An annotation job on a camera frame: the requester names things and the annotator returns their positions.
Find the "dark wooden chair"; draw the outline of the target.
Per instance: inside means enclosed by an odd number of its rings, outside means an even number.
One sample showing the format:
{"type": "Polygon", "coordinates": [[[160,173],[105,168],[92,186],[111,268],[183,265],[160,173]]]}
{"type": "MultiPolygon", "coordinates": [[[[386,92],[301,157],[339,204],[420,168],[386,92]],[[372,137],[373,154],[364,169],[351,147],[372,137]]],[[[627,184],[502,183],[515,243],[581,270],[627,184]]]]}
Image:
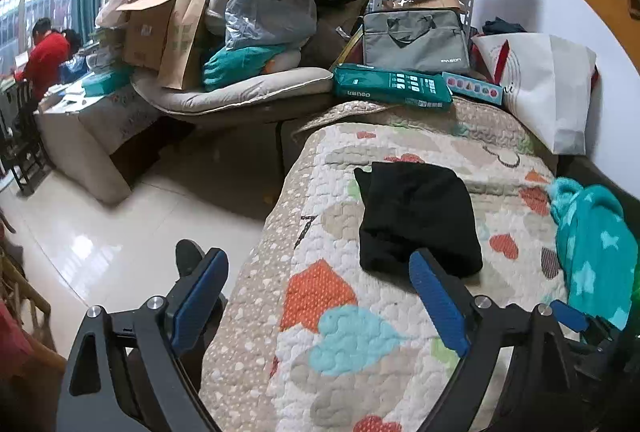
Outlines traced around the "dark wooden chair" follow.
{"type": "Polygon", "coordinates": [[[1,163],[13,175],[23,197],[32,195],[54,169],[35,117],[38,102],[28,81],[16,85],[15,130],[1,143],[1,163]]]}

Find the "black shoe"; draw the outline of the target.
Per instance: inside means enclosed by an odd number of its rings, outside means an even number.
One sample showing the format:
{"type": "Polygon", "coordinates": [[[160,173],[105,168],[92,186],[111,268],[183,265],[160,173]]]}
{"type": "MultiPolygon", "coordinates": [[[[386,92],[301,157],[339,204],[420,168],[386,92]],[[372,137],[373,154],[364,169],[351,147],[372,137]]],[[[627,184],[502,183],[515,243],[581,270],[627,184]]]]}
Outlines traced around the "black shoe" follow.
{"type": "Polygon", "coordinates": [[[190,239],[180,239],[175,246],[176,267],[179,277],[188,277],[201,263],[204,252],[201,247],[190,239]]]}

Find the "black pants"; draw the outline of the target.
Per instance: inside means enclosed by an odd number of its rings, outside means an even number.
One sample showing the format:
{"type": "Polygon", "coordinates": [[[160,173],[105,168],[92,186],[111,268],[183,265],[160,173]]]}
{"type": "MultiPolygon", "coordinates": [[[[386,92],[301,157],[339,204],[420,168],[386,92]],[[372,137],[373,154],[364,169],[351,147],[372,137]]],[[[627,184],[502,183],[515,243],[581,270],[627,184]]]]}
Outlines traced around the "black pants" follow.
{"type": "Polygon", "coordinates": [[[357,168],[364,205],[360,266],[368,273],[409,277],[413,252],[427,249],[446,273],[468,278],[483,268],[471,197],[453,170],[417,162],[375,162],[357,168]]]}

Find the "green cardboard box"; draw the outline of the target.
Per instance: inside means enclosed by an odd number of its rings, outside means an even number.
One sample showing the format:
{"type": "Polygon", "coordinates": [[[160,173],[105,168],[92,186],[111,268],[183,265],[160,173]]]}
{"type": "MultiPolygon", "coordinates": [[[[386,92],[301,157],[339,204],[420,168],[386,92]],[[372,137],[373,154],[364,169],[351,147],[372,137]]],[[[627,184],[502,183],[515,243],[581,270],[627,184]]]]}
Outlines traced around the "green cardboard box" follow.
{"type": "Polygon", "coordinates": [[[334,92],[350,100],[372,100],[424,109],[448,110],[452,97],[440,74],[417,74],[357,64],[332,71],[334,92]]]}

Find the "grey laptop bag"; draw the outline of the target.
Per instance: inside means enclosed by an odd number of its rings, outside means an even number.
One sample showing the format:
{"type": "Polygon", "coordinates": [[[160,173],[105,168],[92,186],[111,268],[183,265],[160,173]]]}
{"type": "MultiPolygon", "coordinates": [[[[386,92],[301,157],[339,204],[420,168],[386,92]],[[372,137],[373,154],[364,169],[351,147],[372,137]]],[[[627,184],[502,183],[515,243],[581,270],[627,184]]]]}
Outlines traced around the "grey laptop bag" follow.
{"type": "Polygon", "coordinates": [[[455,10],[379,10],[363,17],[363,63],[420,74],[471,69],[469,49],[455,10]]]}

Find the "brown cardboard box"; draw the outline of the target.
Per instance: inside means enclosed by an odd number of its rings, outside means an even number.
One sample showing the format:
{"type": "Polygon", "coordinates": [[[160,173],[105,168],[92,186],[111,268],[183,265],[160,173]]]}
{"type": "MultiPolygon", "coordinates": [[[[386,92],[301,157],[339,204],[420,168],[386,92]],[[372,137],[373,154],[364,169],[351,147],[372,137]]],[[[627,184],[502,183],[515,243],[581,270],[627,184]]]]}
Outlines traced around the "brown cardboard box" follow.
{"type": "Polygon", "coordinates": [[[122,4],[117,11],[126,14],[122,60],[134,67],[159,70],[166,42],[169,19],[176,0],[137,0],[122,4]]]}

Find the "grey plastic bag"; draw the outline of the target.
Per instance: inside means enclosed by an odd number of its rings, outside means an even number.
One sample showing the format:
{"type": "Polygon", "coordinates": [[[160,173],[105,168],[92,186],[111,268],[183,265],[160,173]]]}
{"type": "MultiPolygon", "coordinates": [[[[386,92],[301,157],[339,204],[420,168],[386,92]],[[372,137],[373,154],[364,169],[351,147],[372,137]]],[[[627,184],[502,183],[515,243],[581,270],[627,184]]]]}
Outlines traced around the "grey plastic bag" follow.
{"type": "Polygon", "coordinates": [[[226,48],[300,45],[317,30],[314,0],[229,0],[226,48]]]}

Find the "light blue dotted box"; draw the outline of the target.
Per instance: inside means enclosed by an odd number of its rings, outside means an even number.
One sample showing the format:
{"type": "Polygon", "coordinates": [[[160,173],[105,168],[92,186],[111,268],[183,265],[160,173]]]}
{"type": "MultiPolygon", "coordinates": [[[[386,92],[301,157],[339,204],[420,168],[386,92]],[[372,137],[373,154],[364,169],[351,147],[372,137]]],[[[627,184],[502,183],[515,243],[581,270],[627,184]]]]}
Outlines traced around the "light blue dotted box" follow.
{"type": "Polygon", "coordinates": [[[452,94],[472,98],[472,100],[480,100],[498,107],[502,105],[503,90],[500,85],[465,77],[461,74],[452,74],[451,72],[443,72],[442,78],[452,94]]]}

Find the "person in red sweater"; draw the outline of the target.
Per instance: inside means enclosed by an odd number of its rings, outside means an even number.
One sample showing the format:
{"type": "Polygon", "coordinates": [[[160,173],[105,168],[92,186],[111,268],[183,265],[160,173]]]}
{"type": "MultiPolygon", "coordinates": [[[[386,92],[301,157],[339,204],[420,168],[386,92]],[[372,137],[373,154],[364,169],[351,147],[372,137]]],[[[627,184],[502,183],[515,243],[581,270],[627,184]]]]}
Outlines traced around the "person in red sweater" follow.
{"type": "Polygon", "coordinates": [[[32,95],[41,100],[51,85],[58,83],[60,65],[70,58],[70,42],[52,28],[51,19],[40,18],[32,28],[34,47],[23,70],[15,71],[17,82],[28,81],[32,95]]]}

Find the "teal folded cloth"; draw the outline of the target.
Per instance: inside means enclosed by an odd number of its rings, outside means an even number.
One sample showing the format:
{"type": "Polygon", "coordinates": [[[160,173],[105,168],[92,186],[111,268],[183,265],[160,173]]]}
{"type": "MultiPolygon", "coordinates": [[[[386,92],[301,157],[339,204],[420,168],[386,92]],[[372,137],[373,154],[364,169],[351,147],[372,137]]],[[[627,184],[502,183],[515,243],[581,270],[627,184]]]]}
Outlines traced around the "teal folded cloth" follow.
{"type": "Polygon", "coordinates": [[[202,68],[202,87],[205,92],[225,88],[258,76],[273,57],[284,53],[286,45],[248,46],[229,50],[221,48],[202,68]]]}

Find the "teal star fleece blanket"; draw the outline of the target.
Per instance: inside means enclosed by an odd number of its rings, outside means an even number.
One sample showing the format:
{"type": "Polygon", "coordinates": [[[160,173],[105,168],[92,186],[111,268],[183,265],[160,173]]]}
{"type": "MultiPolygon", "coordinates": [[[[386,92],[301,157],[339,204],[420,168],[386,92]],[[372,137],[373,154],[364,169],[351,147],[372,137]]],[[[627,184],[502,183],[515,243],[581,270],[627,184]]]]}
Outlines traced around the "teal star fleece blanket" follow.
{"type": "Polygon", "coordinates": [[[557,178],[547,187],[567,303],[622,330],[631,311],[638,241],[618,199],[602,185],[557,178]]]}

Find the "patterned quilted bedspread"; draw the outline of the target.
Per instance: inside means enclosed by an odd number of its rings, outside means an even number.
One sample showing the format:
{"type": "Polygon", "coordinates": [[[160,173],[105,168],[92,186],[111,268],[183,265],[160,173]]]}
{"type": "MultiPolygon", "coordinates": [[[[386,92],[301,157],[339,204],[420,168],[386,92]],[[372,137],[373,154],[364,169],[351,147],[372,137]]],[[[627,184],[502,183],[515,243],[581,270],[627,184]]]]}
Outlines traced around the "patterned quilted bedspread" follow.
{"type": "Polygon", "coordinates": [[[565,300],[544,148],[503,109],[347,102],[305,144],[203,360],[225,431],[415,431],[458,358],[409,279],[430,249],[474,294],[565,300]]]}

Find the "beige cushion pad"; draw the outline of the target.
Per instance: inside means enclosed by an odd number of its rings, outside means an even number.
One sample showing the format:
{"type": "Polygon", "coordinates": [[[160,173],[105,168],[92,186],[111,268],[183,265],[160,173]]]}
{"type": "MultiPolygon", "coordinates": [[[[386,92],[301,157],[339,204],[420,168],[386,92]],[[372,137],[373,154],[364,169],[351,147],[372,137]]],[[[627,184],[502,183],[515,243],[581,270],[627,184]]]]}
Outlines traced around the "beige cushion pad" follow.
{"type": "Polygon", "coordinates": [[[196,117],[234,108],[253,107],[273,100],[326,94],[332,90],[329,70],[304,67],[260,74],[212,92],[177,91],[162,88],[157,74],[138,69],[131,76],[134,90],[150,105],[165,114],[196,117]]]}

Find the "white paper shopping bag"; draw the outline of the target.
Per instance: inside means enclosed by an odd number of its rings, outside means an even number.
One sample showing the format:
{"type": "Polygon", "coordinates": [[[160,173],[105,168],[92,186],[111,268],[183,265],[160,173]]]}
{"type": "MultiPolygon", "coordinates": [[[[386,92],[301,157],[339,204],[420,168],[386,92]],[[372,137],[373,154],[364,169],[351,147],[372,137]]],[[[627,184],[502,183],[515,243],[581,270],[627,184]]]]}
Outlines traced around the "white paper shopping bag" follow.
{"type": "Polygon", "coordinates": [[[477,36],[474,44],[506,109],[553,155],[585,155],[596,53],[529,32],[477,36]]]}

